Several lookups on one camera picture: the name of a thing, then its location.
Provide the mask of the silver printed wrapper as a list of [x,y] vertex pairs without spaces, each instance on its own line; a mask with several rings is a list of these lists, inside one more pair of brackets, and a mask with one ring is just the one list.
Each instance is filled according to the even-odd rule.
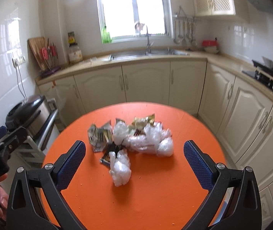
[[106,122],[101,127],[97,127],[96,124],[91,124],[87,130],[87,134],[89,143],[95,153],[103,152],[104,149],[114,141],[111,121]]

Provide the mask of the small white plastic bag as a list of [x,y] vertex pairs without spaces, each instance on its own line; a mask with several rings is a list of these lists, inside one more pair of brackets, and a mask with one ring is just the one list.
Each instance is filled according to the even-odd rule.
[[131,177],[130,160],[126,149],[122,149],[115,156],[115,152],[110,152],[110,175],[116,187],[128,183]]

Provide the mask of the dark snack wrapper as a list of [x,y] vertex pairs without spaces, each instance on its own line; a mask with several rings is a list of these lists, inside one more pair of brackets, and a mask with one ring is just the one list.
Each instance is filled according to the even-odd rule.
[[110,167],[110,152],[115,152],[115,156],[117,153],[123,149],[123,145],[116,145],[114,142],[108,144],[104,150],[104,154],[100,159],[100,163],[106,167]]

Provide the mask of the white plastic bag bundle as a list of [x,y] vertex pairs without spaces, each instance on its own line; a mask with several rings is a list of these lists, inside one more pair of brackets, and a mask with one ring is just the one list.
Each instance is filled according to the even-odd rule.
[[172,132],[169,128],[164,129],[160,122],[146,124],[142,129],[118,122],[113,129],[113,140],[116,145],[124,146],[132,152],[162,157],[170,157],[174,153]]

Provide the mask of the gold snack wrapper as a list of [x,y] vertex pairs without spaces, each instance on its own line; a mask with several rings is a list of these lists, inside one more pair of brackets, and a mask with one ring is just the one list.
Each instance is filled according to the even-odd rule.
[[155,114],[152,114],[143,118],[135,117],[134,120],[132,121],[132,125],[138,130],[143,130],[148,124],[153,126],[154,122]]

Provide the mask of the chrome kitchen faucet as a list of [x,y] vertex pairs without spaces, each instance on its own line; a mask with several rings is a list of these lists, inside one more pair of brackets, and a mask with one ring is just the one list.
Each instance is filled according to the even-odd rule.
[[135,33],[138,35],[138,36],[141,36],[142,35],[142,31],[144,30],[144,28],[146,28],[146,32],[144,34],[144,36],[146,37],[146,52],[147,53],[152,53],[152,46],[154,44],[154,42],[151,42],[150,41],[150,36],[151,34],[149,34],[149,31],[148,31],[148,26],[144,23],[141,23],[139,21],[137,21],[134,25],[135,27]]

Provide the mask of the kitchen window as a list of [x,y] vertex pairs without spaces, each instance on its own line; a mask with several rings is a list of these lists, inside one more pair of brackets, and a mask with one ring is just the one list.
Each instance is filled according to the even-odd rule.
[[112,42],[122,42],[144,37],[135,33],[137,21],[148,26],[151,36],[172,34],[170,0],[97,0],[99,25],[106,26]]

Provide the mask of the metal side rack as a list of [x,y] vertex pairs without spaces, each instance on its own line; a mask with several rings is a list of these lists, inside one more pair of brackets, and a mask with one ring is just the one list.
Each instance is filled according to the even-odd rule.
[[55,125],[58,107],[54,98],[45,99],[23,124],[26,140],[15,153],[31,168],[40,168],[51,144],[59,135]]

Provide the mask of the black rice cooker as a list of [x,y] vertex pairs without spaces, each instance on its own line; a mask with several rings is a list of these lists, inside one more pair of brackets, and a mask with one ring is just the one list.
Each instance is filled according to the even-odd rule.
[[51,107],[44,95],[30,96],[14,106],[6,116],[9,132],[24,127],[28,135],[36,139],[51,114]]

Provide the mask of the cream lower cabinets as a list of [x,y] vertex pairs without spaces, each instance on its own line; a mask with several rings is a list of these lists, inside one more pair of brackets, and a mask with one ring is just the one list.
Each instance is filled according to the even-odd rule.
[[56,100],[61,128],[124,102],[165,104],[199,117],[233,163],[253,167],[267,227],[273,222],[273,91],[242,70],[253,71],[204,58],[146,60],[68,68],[38,87]]

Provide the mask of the wooden cutting board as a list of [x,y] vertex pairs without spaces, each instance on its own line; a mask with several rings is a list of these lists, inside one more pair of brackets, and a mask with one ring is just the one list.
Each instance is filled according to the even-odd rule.
[[49,68],[42,55],[42,48],[45,46],[44,45],[45,37],[41,36],[41,37],[29,38],[28,43],[41,71],[42,72],[47,71]]

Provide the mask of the orange round table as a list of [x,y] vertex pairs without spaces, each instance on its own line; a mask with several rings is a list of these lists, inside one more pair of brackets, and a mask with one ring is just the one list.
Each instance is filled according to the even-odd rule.
[[122,103],[92,111],[70,124],[54,141],[44,163],[53,163],[77,140],[89,141],[92,124],[155,115],[172,132],[171,157],[130,152],[132,175],[116,187],[101,153],[86,145],[86,156],[62,194],[87,229],[181,229],[193,216],[207,191],[202,189],[183,154],[184,143],[193,140],[217,163],[226,161],[211,131],[190,114],[154,103]]

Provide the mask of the large glass jar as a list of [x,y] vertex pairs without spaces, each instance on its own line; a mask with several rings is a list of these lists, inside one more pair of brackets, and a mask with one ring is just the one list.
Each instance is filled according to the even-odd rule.
[[83,54],[78,44],[69,45],[68,57],[70,64],[76,64],[83,60]]

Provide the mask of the yellow label bottle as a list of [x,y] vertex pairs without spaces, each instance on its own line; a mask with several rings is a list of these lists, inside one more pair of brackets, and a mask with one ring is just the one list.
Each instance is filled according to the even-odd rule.
[[76,44],[74,31],[68,32],[68,43],[69,43],[69,45],[75,45]]

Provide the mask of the black gas stove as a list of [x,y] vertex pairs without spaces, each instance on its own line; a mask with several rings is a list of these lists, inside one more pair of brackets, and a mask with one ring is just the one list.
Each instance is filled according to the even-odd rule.
[[246,74],[247,76],[250,76],[254,80],[257,80],[261,84],[265,85],[266,88],[273,91],[273,80],[271,78],[268,78],[264,74],[258,72],[258,71],[244,71],[242,70],[242,73]]

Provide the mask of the steel wok on stove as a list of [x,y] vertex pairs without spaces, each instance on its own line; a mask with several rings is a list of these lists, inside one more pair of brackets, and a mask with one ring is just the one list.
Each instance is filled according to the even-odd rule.
[[273,61],[266,57],[262,57],[262,59],[264,61],[265,66],[273,71]]

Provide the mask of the green dish soap bottle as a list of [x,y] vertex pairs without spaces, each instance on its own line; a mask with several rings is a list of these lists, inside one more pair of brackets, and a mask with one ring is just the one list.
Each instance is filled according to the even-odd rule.
[[110,33],[107,31],[107,27],[106,26],[102,29],[101,40],[102,40],[103,44],[112,43],[112,38],[110,36]]

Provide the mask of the white bowl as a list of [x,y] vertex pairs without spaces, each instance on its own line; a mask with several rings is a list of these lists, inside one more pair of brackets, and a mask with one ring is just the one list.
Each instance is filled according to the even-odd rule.
[[217,54],[219,53],[219,49],[217,46],[208,46],[204,47],[205,52],[211,53],[211,54]]

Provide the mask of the red lidded container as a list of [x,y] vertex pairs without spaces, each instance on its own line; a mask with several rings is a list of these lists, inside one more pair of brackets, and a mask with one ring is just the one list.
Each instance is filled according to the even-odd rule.
[[217,40],[203,40],[202,47],[218,47]]

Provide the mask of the stainless steel sink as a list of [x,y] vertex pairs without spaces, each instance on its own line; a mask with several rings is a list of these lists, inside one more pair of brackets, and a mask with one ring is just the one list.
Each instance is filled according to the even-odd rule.
[[166,49],[151,49],[151,50],[132,50],[132,51],[123,51],[118,53],[111,53],[108,57],[109,61],[121,60],[121,59],[131,59],[142,56],[189,56],[189,53],[184,51],[179,51],[176,49],[166,48]]

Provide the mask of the hanging utensil rack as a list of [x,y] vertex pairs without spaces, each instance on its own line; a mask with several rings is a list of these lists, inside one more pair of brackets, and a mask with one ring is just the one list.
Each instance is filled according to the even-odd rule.
[[189,43],[192,47],[196,47],[196,26],[201,23],[201,19],[188,15],[181,5],[179,6],[179,11],[172,15],[172,19],[174,43],[177,45]]

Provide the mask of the wall power outlet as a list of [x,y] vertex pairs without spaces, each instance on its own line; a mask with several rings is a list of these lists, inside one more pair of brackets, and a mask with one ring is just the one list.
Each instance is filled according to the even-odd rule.
[[26,62],[25,56],[18,56],[17,58],[12,59],[13,66],[16,67]]

